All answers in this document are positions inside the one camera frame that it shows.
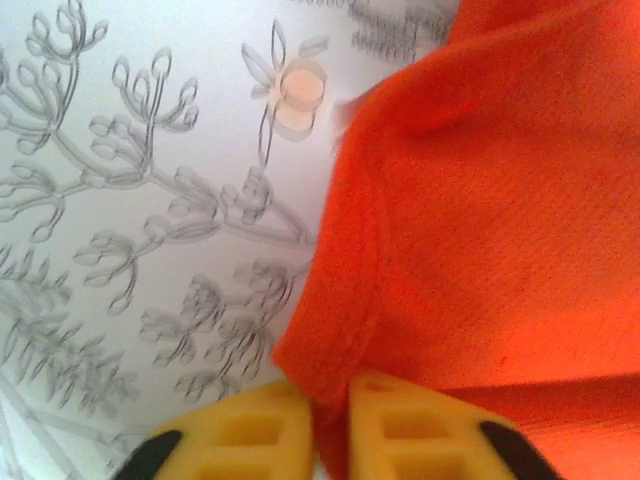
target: branch illustration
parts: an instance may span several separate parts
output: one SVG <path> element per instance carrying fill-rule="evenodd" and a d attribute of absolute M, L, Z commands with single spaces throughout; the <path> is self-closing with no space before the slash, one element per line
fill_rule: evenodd
<path fill-rule="evenodd" d="M 0 100 L 8 100 L 29 118 L 15 117 L 11 109 L 0 104 L 0 129 L 18 134 L 16 146 L 25 155 L 33 155 L 50 139 L 58 144 L 63 141 L 58 134 L 77 86 L 79 57 L 100 42 L 108 29 L 107 22 L 103 20 L 96 23 L 89 33 L 87 17 L 78 0 L 69 0 L 57 11 L 56 26 L 59 33 L 67 37 L 66 48 L 53 38 L 51 23 L 42 13 L 33 16 L 31 26 L 26 45 L 29 53 L 42 58 L 43 62 L 41 67 L 28 60 L 19 63 L 16 77 L 22 89 L 12 82 L 8 63 L 0 50 Z M 97 169 L 92 163 L 82 167 Z"/>
<path fill-rule="evenodd" d="M 208 388 L 218 388 L 221 396 L 235 391 L 239 378 L 258 374 L 273 347 L 267 326 L 288 303 L 294 282 L 305 271 L 306 267 L 292 275 L 287 267 L 268 261 L 240 265 L 234 278 L 251 289 L 244 298 L 226 296 L 215 282 L 196 275 L 179 315 L 148 309 L 142 316 L 141 340 L 171 344 L 157 353 L 153 365 L 191 363 L 198 354 L 196 336 L 213 332 L 217 340 L 202 358 L 215 368 L 181 377 L 175 391 L 189 401 L 197 401 Z"/>
<path fill-rule="evenodd" d="M 263 242 L 303 248 L 312 248 L 315 243 L 304 222 L 275 198 L 270 182 L 257 167 L 249 170 L 242 194 L 230 185 L 219 193 L 185 167 L 179 168 L 173 178 L 158 178 L 180 194 L 169 205 L 169 215 L 186 217 L 185 220 L 172 222 L 159 215 L 148 217 L 143 228 L 147 239 L 140 244 L 112 230 L 98 232 L 89 246 L 79 248 L 74 257 L 76 263 L 90 267 L 115 259 L 109 266 L 90 272 L 84 281 L 87 286 L 103 287 L 116 278 L 126 277 L 125 288 L 115 294 L 109 305 L 107 311 L 110 315 L 122 313 L 131 304 L 138 279 L 139 258 L 165 243 L 203 241 L 221 230 Z M 260 221 L 267 213 L 279 218 L 285 228 L 261 225 Z"/>
<path fill-rule="evenodd" d="M 84 191 L 89 185 L 80 178 L 59 186 L 56 179 L 45 168 L 28 160 L 18 160 L 11 167 L 13 177 L 0 179 L 0 222 L 10 222 L 19 214 L 38 207 L 49 207 L 52 212 L 31 233 L 31 241 L 48 240 L 62 218 L 65 197 Z"/>
<path fill-rule="evenodd" d="M 104 336 L 74 342 L 81 326 L 64 327 L 68 314 L 63 307 L 71 294 L 66 276 L 50 280 L 48 260 L 33 268 L 33 250 L 13 263 L 10 252 L 0 250 L 0 316 L 11 324 L 0 365 L 13 359 L 16 383 L 44 376 L 48 400 L 57 398 L 59 408 L 77 392 L 81 411 L 93 414 L 100 407 L 114 415 L 120 402 L 138 395 L 135 375 L 120 372 L 122 354 L 105 355 Z"/>

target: line drawing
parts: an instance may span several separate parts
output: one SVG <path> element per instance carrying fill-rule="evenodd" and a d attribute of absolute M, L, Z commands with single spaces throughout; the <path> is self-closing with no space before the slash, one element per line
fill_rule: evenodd
<path fill-rule="evenodd" d="M 269 162 L 274 132 L 291 142 L 300 142 L 311 134 L 327 83 L 326 71 L 311 58 L 328 48 L 329 37 L 312 37 L 300 44 L 298 58 L 287 61 L 284 30 L 277 19 L 271 25 L 271 62 L 242 44 L 242 59 L 257 82 L 251 98 L 266 99 L 258 128 L 258 159 L 262 168 Z"/>
<path fill-rule="evenodd" d="M 107 355 L 104 335 L 74 342 L 82 323 L 65 327 L 71 292 L 66 274 L 50 279 L 49 259 L 34 264 L 30 249 L 10 262 L 11 248 L 0 248 L 0 318 L 11 324 L 0 351 L 0 366 L 13 360 L 15 383 L 44 377 L 47 401 L 64 408 L 74 394 L 89 415 L 100 408 L 115 415 L 118 405 L 137 399 L 136 375 L 120 371 L 123 352 Z"/>
<path fill-rule="evenodd" d="M 217 400 L 237 392 L 241 379 L 258 374 L 274 343 L 268 324 L 286 306 L 294 283 L 309 266 L 294 270 L 267 260 L 240 265 L 234 279 L 251 289 L 244 297 L 227 296 L 211 279 L 196 275 L 180 314 L 148 309 L 141 318 L 141 340 L 170 344 L 158 351 L 153 365 L 189 364 L 199 354 L 195 337 L 215 338 L 201 355 L 214 368 L 182 375 L 174 391 L 189 402 L 200 400 L 209 388 L 217 388 Z"/>
<path fill-rule="evenodd" d="M 78 471 L 63 447 L 47 430 L 47 427 L 70 432 L 78 437 L 90 440 L 93 448 L 105 461 L 106 473 L 111 473 L 116 469 L 152 430 L 149 426 L 132 426 L 122 432 L 112 434 L 55 414 L 31 408 L 2 371 L 0 371 L 0 392 L 18 412 L 29 430 L 31 430 L 31 433 L 40 441 L 47 454 L 68 479 L 82 480 L 85 477 Z M 11 432 L 4 419 L 1 401 L 0 427 L 2 427 L 2 430 L 0 430 L 0 447 L 6 454 L 5 470 L 9 475 L 13 475 L 13 478 L 30 480 L 31 476 L 24 471 L 15 454 Z"/>
<path fill-rule="evenodd" d="M 89 124 L 89 130 L 96 137 L 91 145 L 93 155 L 75 145 L 62 127 L 78 84 L 80 57 L 104 39 L 108 23 L 99 21 L 89 33 L 84 7 L 79 0 L 69 0 L 66 6 L 60 6 L 56 18 L 58 30 L 68 37 L 70 46 L 61 48 L 52 38 L 49 20 L 44 14 L 36 13 L 26 43 L 32 56 L 44 59 L 42 68 L 36 68 L 30 60 L 21 61 L 17 68 L 18 83 L 36 100 L 14 84 L 8 61 L 0 49 L 0 131 L 17 134 L 16 147 L 27 156 L 33 156 L 53 142 L 78 169 L 78 178 L 58 184 L 55 177 L 35 161 L 17 160 L 11 168 L 11 176 L 0 180 L 0 200 L 5 199 L 0 203 L 0 222 L 10 222 L 26 211 L 48 207 L 51 213 L 31 235 L 31 240 L 38 243 L 53 235 L 65 213 L 65 199 L 71 195 L 90 189 L 135 189 L 149 183 L 174 195 L 168 214 L 183 220 L 174 223 L 164 216 L 151 215 L 142 228 L 147 240 L 141 243 L 136 243 L 129 235 L 107 229 L 97 232 L 88 246 L 78 249 L 75 261 L 80 265 L 95 267 L 105 259 L 114 263 L 91 271 L 85 278 L 86 286 L 104 287 L 115 278 L 127 278 L 125 288 L 115 292 L 109 304 L 108 313 L 112 316 L 121 314 L 131 305 L 139 274 L 138 259 L 165 243 L 194 243 L 225 231 L 260 243 L 313 250 L 315 236 L 292 208 L 275 197 L 269 180 L 260 169 L 249 170 L 240 193 L 228 184 L 222 190 L 216 189 L 189 167 L 179 167 L 170 174 L 156 165 L 154 140 L 157 132 L 189 132 L 199 115 L 194 104 L 198 90 L 195 77 L 183 84 L 177 102 L 161 111 L 173 63 L 168 47 L 156 52 L 150 68 L 135 73 L 126 57 L 116 60 L 111 72 L 112 82 L 120 91 L 129 116 L 93 117 Z M 261 145 L 265 130 L 268 130 L 268 138 L 264 140 L 267 145 L 271 143 L 274 130 L 295 141 L 310 133 L 309 125 L 312 127 L 315 111 L 324 95 L 326 75 L 309 58 L 325 50 L 327 42 L 325 37 L 303 42 L 300 58 L 285 63 L 284 34 L 279 23 L 274 22 L 271 53 L 278 72 L 268 75 L 264 62 L 249 47 L 243 46 L 247 67 L 255 77 L 261 78 L 264 92 L 268 94 L 267 87 L 271 85 L 268 82 L 273 77 L 274 82 L 278 80 L 274 86 L 281 93 L 276 103 L 267 102 L 265 112 L 268 114 L 263 117 L 260 128 Z M 298 77 L 319 82 L 321 92 L 312 94 L 312 97 L 316 96 L 311 99 L 296 96 L 297 91 L 289 82 Z M 264 93 L 254 90 L 258 96 Z M 19 115 L 15 115 L 5 102 Z M 284 122 L 296 118 L 308 120 L 306 126 L 302 128 L 302 124 Z M 259 153 L 263 166 L 267 164 L 270 147 L 266 148 L 266 153 Z M 282 228 L 266 225 L 268 222 L 263 219 L 269 215 L 277 218 Z"/>
<path fill-rule="evenodd" d="M 67 476 L 68 479 L 82 479 L 82 474 L 78 471 L 71 459 L 67 456 L 58 442 L 51 436 L 42 423 L 31 415 L 31 410 L 11 381 L 0 371 L 0 390 L 4 397 L 11 403 L 12 407 L 18 411 L 20 417 L 35 435 L 44 450 L 49 454 L 53 462 Z"/>

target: plant illustration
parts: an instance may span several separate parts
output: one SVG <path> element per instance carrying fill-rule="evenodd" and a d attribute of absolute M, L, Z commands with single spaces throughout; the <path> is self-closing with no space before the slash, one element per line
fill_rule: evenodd
<path fill-rule="evenodd" d="M 316 112 L 324 100 L 327 74 L 312 57 L 329 47 L 328 37 L 313 37 L 302 42 L 298 58 L 287 59 L 287 44 L 280 22 L 271 26 L 270 62 L 253 48 L 242 45 L 242 58 L 257 83 L 252 98 L 266 98 L 258 134 L 258 159 L 267 166 L 273 132 L 293 142 L 309 136 Z"/>
<path fill-rule="evenodd" d="M 104 336 L 75 341 L 81 325 L 65 325 L 72 295 L 66 274 L 51 275 L 49 259 L 36 261 L 33 249 L 19 260 L 11 257 L 10 247 L 0 248 L 0 325 L 5 332 L 0 367 L 10 365 L 13 372 L 10 379 L 0 371 L 0 394 L 68 478 L 79 479 L 82 476 L 73 462 L 44 426 L 43 419 L 58 417 L 29 407 L 15 385 L 42 379 L 46 400 L 55 402 L 56 408 L 64 408 L 75 397 L 80 411 L 92 415 L 100 409 L 113 416 L 122 402 L 137 398 L 135 375 L 120 370 L 122 353 L 105 353 Z M 2 403 L 0 448 L 6 452 L 5 469 L 12 478 L 28 479 L 17 460 Z M 64 422 L 61 419 L 57 428 Z M 116 448 L 105 438 L 94 442 L 103 453 Z"/>
<path fill-rule="evenodd" d="M 27 46 L 32 55 L 44 58 L 42 68 L 38 70 L 32 63 L 22 61 L 17 69 L 18 83 L 31 90 L 37 100 L 30 99 L 13 83 L 8 62 L 0 50 L 0 130 L 17 133 L 17 149 L 25 155 L 33 155 L 53 141 L 77 167 L 78 177 L 59 184 L 45 167 L 34 161 L 17 160 L 11 168 L 12 176 L 0 179 L 0 199 L 6 199 L 0 200 L 0 222 L 12 221 L 26 211 L 48 208 L 50 213 L 31 235 L 32 241 L 43 242 L 53 234 L 65 212 L 66 198 L 71 195 L 89 189 L 135 189 L 148 183 L 175 195 L 168 214 L 181 220 L 149 216 L 143 226 L 147 237 L 144 242 L 136 243 L 128 235 L 105 230 L 96 233 L 88 246 L 78 249 L 75 260 L 81 265 L 93 267 L 103 260 L 113 260 L 112 265 L 89 273 L 85 285 L 103 287 L 123 275 L 128 278 L 125 289 L 116 292 L 109 305 L 110 315 L 122 313 L 131 304 L 138 279 L 138 259 L 164 244 L 198 242 L 225 231 L 258 242 L 313 248 L 315 238 L 303 220 L 276 198 L 262 170 L 251 168 L 239 192 L 232 185 L 218 190 L 188 167 L 179 167 L 174 174 L 169 174 L 156 165 L 154 147 L 158 132 L 188 132 L 194 128 L 199 115 L 194 104 L 198 81 L 193 77 L 182 85 L 176 103 L 167 109 L 161 108 L 173 63 L 168 47 L 155 54 L 149 69 L 133 72 L 126 57 L 116 60 L 112 82 L 129 116 L 93 117 L 89 130 L 95 135 L 91 145 L 95 156 L 83 152 L 64 134 L 62 127 L 78 82 L 80 56 L 104 38 L 108 25 L 105 21 L 98 22 L 89 35 L 84 8 L 77 0 L 69 0 L 58 9 L 56 24 L 60 33 L 68 37 L 70 46 L 67 49 L 58 46 L 52 38 L 49 21 L 38 13 L 33 17 L 33 31 L 27 37 Z M 291 79 L 312 75 L 317 80 L 320 77 L 316 73 L 319 75 L 320 70 L 317 64 L 302 60 L 285 66 L 284 36 L 277 22 L 273 27 L 272 47 L 273 62 L 280 65 L 273 78 L 274 81 L 276 76 L 279 78 L 282 108 L 286 104 L 287 108 L 302 111 L 301 108 L 304 110 L 311 104 L 319 105 L 324 94 L 324 73 L 321 93 L 318 90 L 313 94 L 317 98 L 311 101 L 310 97 L 296 93 L 294 84 L 289 83 Z M 310 57 L 325 48 L 326 40 L 312 39 L 300 47 L 300 55 Z M 14 109 L 3 101 L 8 101 Z M 276 104 L 269 105 L 273 112 L 277 110 Z M 305 115 L 313 117 L 314 108 L 304 110 Z M 281 227 L 269 226 L 268 221 L 263 221 L 269 216 L 278 219 Z"/>
<path fill-rule="evenodd" d="M 217 388 L 218 399 L 236 392 L 240 379 L 258 374 L 263 357 L 273 347 L 267 325 L 287 304 L 294 282 L 307 269 L 308 265 L 292 273 L 269 261 L 241 265 L 234 278 L 251 289 L 246 297 L 224 295 L 215 282 L 196 275 L 179 315 L 148 309 L 142 317 L 140 338 L 170 345 L 157 353 L 153 365 L 189 364 L 198 355 L 196 337 L 213 338 L 201 357 L 214 368 L 183 375 L 175 391 L 188 401 L 199 400 L 208 388 Z"/>
<path fill-rule="evenodd" d="M 114 415 L 119 403 L 138 395 L 135 375 L 120 371 L 122 353 L 106 355 L 104 336 L 75 342 L 82 325 L 64 325 L 71 295 L 66 275 L 50 279 L 48 259 L 35 265 L 33 250 L 20 261 L 10 262 L 10 254 L 9 247 L 0 249 L 0 318 L 10 324 L 0 366 L 14 360 L 17 384 L 44 377 L 47 400 L 58 408 L 76 394 L 81 411 Z"/>
<path fill-rule="evenodd" d="M 26 427 L 38 439 L 42 448 L 68 479 L 82 480 L 85 477 L 69 458 L 63 446 L 51 434 L 50 429 L 65 431 L 79 439 L 88 441 L 95 452 L 104 460 L 106 473 L 111 473 L 117 468 L 151 430 L 151 427 L 147 426 L 132 426 L 118 433 L 109 433 L 30 407 L 1 371 L 0 393 L 4 398 L 4 400 L 0 400 L 0 450 L 4 454 L 4 462 L 0 456 L 0 472 L 6 474 L 6 477 L 2 478 L 33 479 L 18 459 L 6 419 L 5 405 L 7 404 L 18 412 Z"/>
<path fill-rule="evenodd" d="M 15 137 L 21 155 L 0 173 L 0 222 L 17 225 L 19 218 L 33 217 L 30 241 L 41 244 L 56 235 L 70 209 L 70 197 L 141 187 L 166 192 L 170 196 L 166 212 L 150 211 L 134 232 L 105 228 L 76 250 L 75 264 L 89 268 L 85 286 L 115 288 L 113 284 L 123 282 L 109 294 L 111 316 L 132 304 L 140 258 L 166 245 L 227 234 L 299 248 L 310 257 L 315 236 L 276 194 L 266 167 L 274 131 L 300 141 L 313 129 L 327 78 L 312 57 L 327 49 L 328 39 L 303 42 L 292 59 L 283 29 L 274 21 L 270 63 L 243 45 L 243 59 L 259 83 L 252 96 L 266 101 L 258 132 L 258 165 L 251 166 L 255 160 L 247 159 L 241 185 L 214 185 L 191 167 L 165 170 L 158 161 L 163 152 L 157 139 L 188 135 L 200 116 L 195 77 L 182 79 L 173 99 L 166 94 L 179 76 L 167 46 L 158 49 L 146 66 L 133 65 L 126 56 L 111 60 L 113 68 L 105 75 L 111 76 L 123 112 L 90 116 L 86 130 L 90 148 L 74 141 L 67 119 L 82 81 L 83 58 L 97 50 L 108 29 L 106 20 L 88 20 L 82 1 L 66 0 L 55 16 L 38 12 L 32 17 L 25 40 L 28 58 L 13 64 L 0 46 L 0 135 Z M 61 180 L 55 173 L 57 166 L 47 156 L 52 151 L 72 167 L 69 178 Z M 65 478 L 81 479 L 50 429 L 90 441 L 107 469 L 114 468 L 146 430 L 110 433 L 69 420 L 62 412 L 73 407 L 87 416 L 116 415 L 124 402 L 139 397 L 136 376 L 122 368 L 122 352 L 108 351 L 104 335 L 85 335 L 83 326 L 91 322 L 70 323 L 73 292 L 66 275 L 53 275 L 50 260 L 36 258 L 33 248 L 20 255 L 9 246 L 0 248 L 0 476 L 32 478 L 15 451 L 16 437 L 5 416 L 12 411 Z M 244 296 L 225 294 L 218 283 L 196 274 L 179 314 L 148 308 L 142 317 L 140 339 L 162 345 L 154 366 L 190 365 L 196 358 L 209 364 L 210 368 L 176 380 L 174 391 L 189 401 L 197 401 L 205 391 L 215 392 L 216 398 L 237 391 L 243 380 L 258 374 L 273 346 L 269 324 L 289 302 L 296 280 L 307 269 L 308 264 L 294 271 L 278 261 L 240 265 L 234 278 L 247 288 Z M 59 412 L 30 404 L 20 392 L 30 382 L 44 386 L 43 400 Z"/>

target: orange fabric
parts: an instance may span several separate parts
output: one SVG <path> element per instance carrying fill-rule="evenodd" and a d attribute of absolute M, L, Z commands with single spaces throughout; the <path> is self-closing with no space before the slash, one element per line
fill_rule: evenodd
<path fill-rule="evenodd" d="M 594 378 L 638 378 L 638 78 L 636 0 L 463 0 L 447 46 L 361 102 L 274 351 L 317 403 L 335 479 L 346 385 L 361 365 L 443 390 L 566 385 L 535 390 L 530 410 L 502 387 L 486 396 L 525 427 L 559 406 L 556 391 L 573 402 Z M 580 443 L 584 429 L 548 413 L 572 432 L 567 448 L 588 450 L 580 463 L 549 444 L 567 478 L 640 472 L 640 406 L 622 383 L 602 388 L 611 415 L 626 405 L 626 468 L 596 454 L 597 429 Z M 592 413 L 577 402 L 585 425 Z M 595 461 L 607 475 L 591 475 Z"/>

